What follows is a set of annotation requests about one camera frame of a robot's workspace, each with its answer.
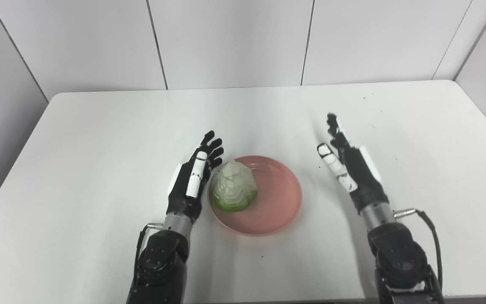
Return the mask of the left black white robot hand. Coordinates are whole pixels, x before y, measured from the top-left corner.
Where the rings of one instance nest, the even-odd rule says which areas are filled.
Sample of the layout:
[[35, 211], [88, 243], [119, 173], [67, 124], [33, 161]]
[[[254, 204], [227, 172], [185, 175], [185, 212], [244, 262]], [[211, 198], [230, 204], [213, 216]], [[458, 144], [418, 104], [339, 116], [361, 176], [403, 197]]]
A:
[[166, 214], [187, 216], [195, 223], [203, 209], [201, 196], [212, 172], [223, 163], [222, 139], [213, 130], [206, 133], [199, 146], [185, 163], [182, 163], [168, 193]]

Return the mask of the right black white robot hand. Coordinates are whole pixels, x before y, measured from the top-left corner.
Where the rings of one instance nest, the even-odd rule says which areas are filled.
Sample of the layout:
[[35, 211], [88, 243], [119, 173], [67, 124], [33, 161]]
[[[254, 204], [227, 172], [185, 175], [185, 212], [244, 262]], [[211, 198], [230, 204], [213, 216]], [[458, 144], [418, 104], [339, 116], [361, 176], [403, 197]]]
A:
[[351, 144], [334, 113], [327, 115], [327, 124], [332, 138], [329, 144], [317, 146], [318, 155], [349, 193], [357, 212], [369, 205], [388, 204], [380, 174], [366, 148]]

